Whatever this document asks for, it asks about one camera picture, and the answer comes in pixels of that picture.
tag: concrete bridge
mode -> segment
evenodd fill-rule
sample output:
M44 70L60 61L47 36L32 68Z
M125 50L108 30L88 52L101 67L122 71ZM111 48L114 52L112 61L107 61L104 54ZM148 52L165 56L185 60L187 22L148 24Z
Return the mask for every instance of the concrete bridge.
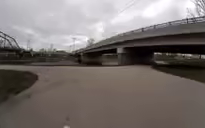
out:
M75 52L79 61L100 64L116 53L120 65L150 64L154 52L205 54L205 17L153 25L121 33Z

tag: grassy bank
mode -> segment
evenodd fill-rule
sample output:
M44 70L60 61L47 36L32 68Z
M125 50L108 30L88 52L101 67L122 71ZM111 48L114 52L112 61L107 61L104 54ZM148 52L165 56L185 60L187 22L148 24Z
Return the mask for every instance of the grassy bank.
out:
M191 66L154 66L154 69L168 74L205 83L205 68Z
M24 71L0 70L0 103L31 87L38 76Z

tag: sky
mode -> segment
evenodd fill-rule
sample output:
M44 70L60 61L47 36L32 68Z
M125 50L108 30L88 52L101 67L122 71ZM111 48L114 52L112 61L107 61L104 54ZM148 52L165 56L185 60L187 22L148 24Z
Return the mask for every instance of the sky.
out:
M186 18L193 7L190 0L0 0L0 30L23 48L72 51L89 38Z

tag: guardrail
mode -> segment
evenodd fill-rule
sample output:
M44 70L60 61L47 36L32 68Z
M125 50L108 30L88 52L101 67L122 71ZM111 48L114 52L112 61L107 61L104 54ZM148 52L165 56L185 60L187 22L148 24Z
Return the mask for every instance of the guardrail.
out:
M182 20L176 20L176 21L166 22L166 23L162 23L162 24L156 24L156 25L152 25L152 26L132 30L132 31L129 31L129 32L121 33L121 34L118 34L116 36L112 36L112 37L107 38L105 40L99 41L98 43L95 43L94 45L86 47L85 49L77 50L77 52L81 52L81 51L84 51L84 50L89 50L89 49L92 49L92 48L95 48L95 47L100 47L100 46L103 46L103 44L106 45L107 42L112 42L112 40L114 40L114 39L120 38L122 36L130 35L130 34L134 34L134 33L140 33L140 32L150 31L150 30L159 29L159 28L166 28L166 27L170 27L170 26L201 23L201 22L205 22L205 16L194 17L194 18L186 18L186 19L182 19Z
M0 48L15 49L15 50L21 49L13 37L5 34L2 31L0 31Z

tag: bare tree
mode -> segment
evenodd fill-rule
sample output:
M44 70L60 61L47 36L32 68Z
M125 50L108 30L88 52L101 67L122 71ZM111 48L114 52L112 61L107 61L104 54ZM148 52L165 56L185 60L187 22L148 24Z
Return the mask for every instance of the bare tree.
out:
M94 40L93 38L89 38L89 39L87 40L87 47L93 45L94 42L95 42L95 40Z
M205 16L205 0L192 0L195 5L195 10L192 11L191 9L188 10L189 17L197 17L197 16Z

